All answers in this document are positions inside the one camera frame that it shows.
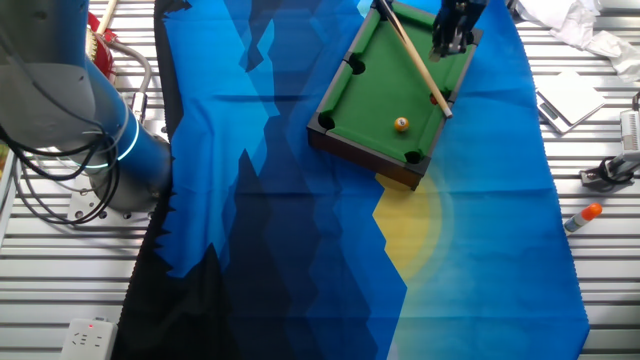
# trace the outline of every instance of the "power strip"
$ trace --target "power strip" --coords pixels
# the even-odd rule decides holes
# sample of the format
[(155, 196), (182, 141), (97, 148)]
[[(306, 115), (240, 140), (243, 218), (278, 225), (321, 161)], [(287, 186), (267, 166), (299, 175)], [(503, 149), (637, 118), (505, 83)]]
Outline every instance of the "power strip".
[(106, 319), (73, 319), (60, 360), (109, 360), (118, 327)]

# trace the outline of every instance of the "metal rail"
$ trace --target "metal rail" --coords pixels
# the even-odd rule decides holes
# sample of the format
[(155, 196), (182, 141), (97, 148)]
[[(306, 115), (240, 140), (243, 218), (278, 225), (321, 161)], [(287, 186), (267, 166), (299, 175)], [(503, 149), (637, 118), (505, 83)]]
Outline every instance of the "metal rail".
[[(597, 30), (606, 29), (640, 44), (640, 2), (601, 0)], [(107, 0), (93, 0), (100, 17)], [(153, 0), (121, 0), (112, 27), (120, 40), (148, 57), (153, 68), (145, 126), (159, 134), (164, 111), (153, 34)], [(564, 217), (591, 202), (604, 215), (569, 242), (592, 331), (581, 360), (640, 360), (640, 182), (615, 194), (580, 185), (578, 171), (599, 164), (620, 148), (618, 115), (630, 107), (640, 82), (623, 83), (609, 62), (555, 40), (548, 29), (518, 25), (536, 81), (573, 69), (605, 96), (607, 103), (589, 120), (559, 137), (541, 124), (549, 165)], [(143, 69), (115, 54), (118, 90), (129, 99)], [(53, 171), (61, 165), (50, 162)], [(68, 191), (32, 174), (46, 201), (66, 214)], [(110, 232), (70, 232), (34, 218), (14, 200), (0, 248), (0, 360), (58, 359), (66, 327), (75, 317), (117, 320), (146, 224)]]

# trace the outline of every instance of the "red object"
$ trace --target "red object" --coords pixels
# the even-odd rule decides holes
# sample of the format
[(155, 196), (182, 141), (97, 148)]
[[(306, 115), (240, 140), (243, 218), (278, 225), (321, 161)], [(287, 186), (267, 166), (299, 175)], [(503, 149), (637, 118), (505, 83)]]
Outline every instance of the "red object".
[(591, 221), (591, 220), (595, 219), (600, 214), (602, 214), (602, 205), (600, 205), (598, 203), (593, 203), (593, 204), (587, 206), (580, 213), (580, 215), (582, 215), (582, 218), (587, 220), (587, 221)]
[[(88, 24), (91, 27), (91, 30), (95, 32), (100, 26), (100, 20), (98, 20), (98, 18), (92, 13), (89, 13)], [(102, 36), (98, 36), (97, 34), (94, 35), (97, 43), (97, 48), (95, 56), (92, 57), (93, 63), (96, 64), (98, 69), (100, 69), (100, 72), (102, 72), (104, 76), (106, 76), (107, 79), (109, 79), (109, 81), (114, 84), (116, 81), (116, 71), (113, 65), (113, 55), (111, 55), (111, 51), (107, 47), (107, 43), (105, 41), (115, 41), (117, 35), (109, 29), (104, 32), (104, 38)]]

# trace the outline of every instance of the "orange billiard ball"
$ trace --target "orange billiard ball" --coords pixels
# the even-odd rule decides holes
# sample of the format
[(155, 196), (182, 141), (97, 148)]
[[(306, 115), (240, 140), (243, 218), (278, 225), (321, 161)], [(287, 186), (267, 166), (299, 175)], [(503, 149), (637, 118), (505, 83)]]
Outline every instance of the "orange billiard ball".
[(406, 131), (409, 128), (409, 120), (407, 118), (397, 118), (393, 126), (398, 132)]

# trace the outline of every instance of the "blue fabric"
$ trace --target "blue fabric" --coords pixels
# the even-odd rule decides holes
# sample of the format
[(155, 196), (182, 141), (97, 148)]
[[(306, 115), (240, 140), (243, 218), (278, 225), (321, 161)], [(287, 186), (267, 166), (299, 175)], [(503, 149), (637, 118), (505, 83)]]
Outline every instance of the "blue fabric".
[[(189, 3), (165, 19), (184, 117), (157, 253), (182, 278), (215, 248), (244, 358), (577, 358), (588, 323), (501, 1), (414, 195), (307, 144), (362, 1)], [(382, 225), (401, 211), (427, 233)], [(394, 252), (416, 241), (421, 262)]]

